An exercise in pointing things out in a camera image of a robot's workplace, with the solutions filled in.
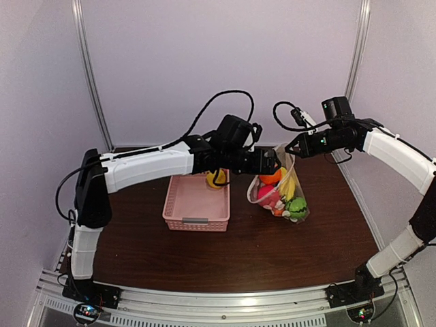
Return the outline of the orange toy fruit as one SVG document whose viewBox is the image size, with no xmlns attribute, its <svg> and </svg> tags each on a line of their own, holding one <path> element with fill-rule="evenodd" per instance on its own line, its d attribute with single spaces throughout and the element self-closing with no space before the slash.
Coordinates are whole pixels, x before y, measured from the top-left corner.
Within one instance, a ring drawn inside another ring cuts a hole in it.
<svg viewBox="0 0 436 327">
<path fill-rule="evenodd" d="M 281 168 L 275 171 L 274 174 L 271 175 L 259 175 L 259 179 L 265 185 L 276 185 L 281 181 L 282 173 Z"/>
</svg>

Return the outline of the yellow toy bananas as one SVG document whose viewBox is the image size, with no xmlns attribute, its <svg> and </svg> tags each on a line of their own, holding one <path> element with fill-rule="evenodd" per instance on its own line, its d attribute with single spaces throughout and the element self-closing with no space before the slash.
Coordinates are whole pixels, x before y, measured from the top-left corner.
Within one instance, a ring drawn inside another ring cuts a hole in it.
<svg viewBox="0 0 436 327">
<path fill-rule="evenodd" d="M 279 194 L 284 202 L 290 201 L 295 194 L 296 182 L 294 181 L 292 174 L 285 168 L 281 168 L 281 181 L 279 183 Z"/>
</svg>

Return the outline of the red toy apple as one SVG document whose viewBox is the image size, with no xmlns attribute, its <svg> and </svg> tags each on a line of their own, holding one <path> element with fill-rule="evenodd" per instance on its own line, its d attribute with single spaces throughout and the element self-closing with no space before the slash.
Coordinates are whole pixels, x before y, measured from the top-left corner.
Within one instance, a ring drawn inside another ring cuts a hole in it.
<svg viewBox="0 0 436 327">
<path fill-rule="evenodd" d="M 257 201 L 261 206 L 275 204 L 279 194 L 273 185 L 265 185 L 258 189 Z"/>
</svg>

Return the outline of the clear dotted zip bag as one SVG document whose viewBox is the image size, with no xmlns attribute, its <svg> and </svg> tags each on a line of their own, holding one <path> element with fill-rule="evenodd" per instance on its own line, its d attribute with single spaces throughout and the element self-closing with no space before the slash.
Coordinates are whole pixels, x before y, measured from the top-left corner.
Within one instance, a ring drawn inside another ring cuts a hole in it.
<svg viewBox="0 0 436 327">
<path fill-rule="evenodd" d="M 280 144 L 274 149 L 281 168 L 274 175 L 256 175 L 247 190 L 247 200 L 293 223 L 303 222 L 309 207 L 295 170 L 296 158 Z"/>
</svg>

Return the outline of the green striped toy watermelon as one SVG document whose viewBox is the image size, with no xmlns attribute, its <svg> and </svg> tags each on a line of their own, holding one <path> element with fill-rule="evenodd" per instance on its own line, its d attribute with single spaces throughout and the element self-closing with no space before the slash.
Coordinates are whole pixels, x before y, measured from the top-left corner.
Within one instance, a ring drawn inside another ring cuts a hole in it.
<svg viewBox="0 0 436 327">
<path fill-rule="evenodd" d="M 291 221 L 299 221 L 307 216 L 307 202 L 302 197 L 295 197 L 286 204 L 285 210 Z"/>
</svg>

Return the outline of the green orange toy mango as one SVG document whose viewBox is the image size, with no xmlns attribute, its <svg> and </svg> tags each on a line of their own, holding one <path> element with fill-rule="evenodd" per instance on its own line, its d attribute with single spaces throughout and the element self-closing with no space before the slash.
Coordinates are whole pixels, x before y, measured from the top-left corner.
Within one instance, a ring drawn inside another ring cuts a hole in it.
<svg viewBox="0 0 436 327">
<path fill-rule="evenodd" d="M 284 212 L 284 208 L 272 208 L 271 213 L 275 217 L 282 217 Z"/>
</svg>

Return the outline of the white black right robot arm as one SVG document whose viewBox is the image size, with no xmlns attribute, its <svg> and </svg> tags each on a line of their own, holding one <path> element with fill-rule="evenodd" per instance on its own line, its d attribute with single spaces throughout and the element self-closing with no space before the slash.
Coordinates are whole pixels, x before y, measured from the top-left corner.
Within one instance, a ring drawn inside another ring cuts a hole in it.
<svg viewBox="0 0 436 327">
<path fill-rule="evenodd" d="M 364 213 L 378 251 L 355 269 L 352 281 L 330 286 L 328 297 L 369 300 L 383 291 L 382 277 L 409 263 L 435 243 L 435 158 L 429 157 L 381 123 L 357 118 L 345 96 L 321 103 L 322 119 L 290 102 L 294 133 L 285 146 L 299 159 L 343 154 L 336 159 Z"/>
</svg>

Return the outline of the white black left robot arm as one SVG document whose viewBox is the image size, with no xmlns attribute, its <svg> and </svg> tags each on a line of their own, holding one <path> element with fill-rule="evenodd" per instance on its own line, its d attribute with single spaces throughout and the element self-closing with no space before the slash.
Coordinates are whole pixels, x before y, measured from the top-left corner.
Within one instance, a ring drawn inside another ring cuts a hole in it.
<svg viewBox="0 0 436 327">
<path fill-rule="evenodd" d="M 74 199 L 72 292 L 83 302 L 92 302 L 98 295 L 93 263 L 99 235 L 112 219 L 111 193 L 167 176 L 220 168 L 235 174 L 274 174 L 280 166 L 275 152 L 255 146 L 261 133 L 257 123 L 228 114 L 218 129 L 203 136 L 185 134 L 168 144 L 123 153 L 88 150 L 79 169 Z"/>
</svg>

